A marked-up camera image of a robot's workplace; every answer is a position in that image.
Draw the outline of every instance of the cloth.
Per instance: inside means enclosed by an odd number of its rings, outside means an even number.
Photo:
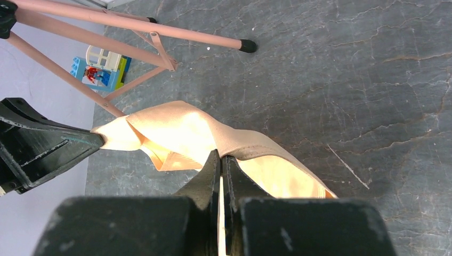
[[[323,182],[264,134],[224,125],[183,101],[147,108],[94,128],[103,149],[143,150],[158,171],[201,169],[209,153],[235,157],[242,170],[277,198],[336,198]]]

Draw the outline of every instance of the gray floor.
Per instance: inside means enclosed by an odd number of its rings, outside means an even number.
[[[179,69],[127,93],[119,109],[184,100],[260,131],[339,196],[376,205],[399,255],[451,254],[452,2],[137,0],[116,10],[260,46],[246,54],[164,38]],[[106,35],[150,49],[130,31]],[[151,68],[135,61],[127,79]],[[111,120],[97,107],[94,125]],[[86,192],[167,195],[193,175],[102,150]]]

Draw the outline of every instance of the rubber cap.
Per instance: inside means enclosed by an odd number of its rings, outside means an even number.
[[[149,19],[149,22],[151,22],[151,23],[158,23],[157,20],[154,18],[148,17],[148,19]]]
[[[240,39],[241,48],[239,49],[242,52],[253,53],[257,51],[257,44],[248,39]]]

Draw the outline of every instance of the red toy figure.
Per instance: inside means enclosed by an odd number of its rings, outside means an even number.
[[[96,78],[101,77],[102,75],[98,75],[98,73],[103,74],[103,70],[99,69],[99,68],[94,68],[94,67],[87,67],[85,69],[85,76],[88,78],[88,80],[91,83],[94,83],[94,81],[96,80]]]

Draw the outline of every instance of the pink metal leg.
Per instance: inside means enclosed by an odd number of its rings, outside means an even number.
[[[99,104],[106,111],[112,113],[116,117],[124,116],[125,114],[117,109],[115,106],[112,106],[110,102],[106,99],[102,98],[100,95],[92,91],[88,86],[84,85],[82,82],[73,77],[70,73],[65,71],[63,68],[58,66],[55,62],[45,56],[43,53],[35,49],[33,46],[25,42],[22,38],[20,38],[15,33],[11,32],[10,38],[7,41],[14,45],[17,49],[25,53],[27,56],[50,70],[55,75],[61,77],[68,84],[72,85],[74,88],[79,90],[84,95],[88,96],[90,99],[94,100],[97,104]]]
[[[70,4],[70,3],[61,3],[61,2],[57,2],[57,1],[53,1],[53,0],[47,0],[49,2],[54,2],[54,3],[59,3],[59,4],[64,4],[64,5],[69,5],[75,8],[81,8],[81,9],[85,9],[85,10],[90,10],[90,11],[95,11],[95,12],[104,12],[102,8],[92,8],[92,7],[88,7],[88,6],[83,6],[83,5],[79,5],[79,4]],[[114,12],[114,11],[108,11],[110,13],[113,13],[115,15],[121,16],[121,17],[126,17],[129,19],[135,19],[135,20],[141,20],[141,21],[146,21],[149,22],[149,19],[146,17],[141,17],[141,16],[135,16],[135,15],[131,15],[131,14],[127,14],[127,13],[121,13],[121,12]]]
[[[121,88],[115,90],[114,92],[110,93],[109,95],[107,95],[105,97],[105,99],[110,101],[110,100],[118,97],[119,95],[127,92],[128,90],[133,89],[135,86],[143,83],[144,81],[150,79],[151,77],[153,77],[153,76],[155,76],[155,75],[157,75],[157,74],[159,74],[159,73],[161,73],[162,71],[165,71],[165,70],[166,69],[162,68],[162,67],[158,67],[156,69],[153,69],[153,70],[147,72],[146,74],[140,76],[139,78],[131,81],[130,83],[124,85],[123,87],[121,87]]]
[[[125,17],[113,17],[106,13],[101,13],[92,10],[80,9],[73,6],[68,6],[56,2],[48,2],[44,0],[13,0],[19,8],[44,12],[63,17],[69,17],[79,20],[85,20],[95,23],[100,23],[119,28],[127,28],[131,30],[138,30],[142,32],[157,32],[163,36],[171,36],[180,39],[192,40],[196,42],[225,46],[235,49],[242,48],[242,42],[238,39],[226,38],[221,36],[204,34],[201,32],[190,31],[181,28],[174,28],[145,21],[129,19]]]
[[[46,15],[18,9],[15,16],[19,23],[71,38],[89,45],[94,45],[111,52],[116,52],[132,59],[138,59],[159,67],[166,67],[166,63],[163,59],[154,53],[98,35],[88,30],[67,24],[63,21],[53,19]]]

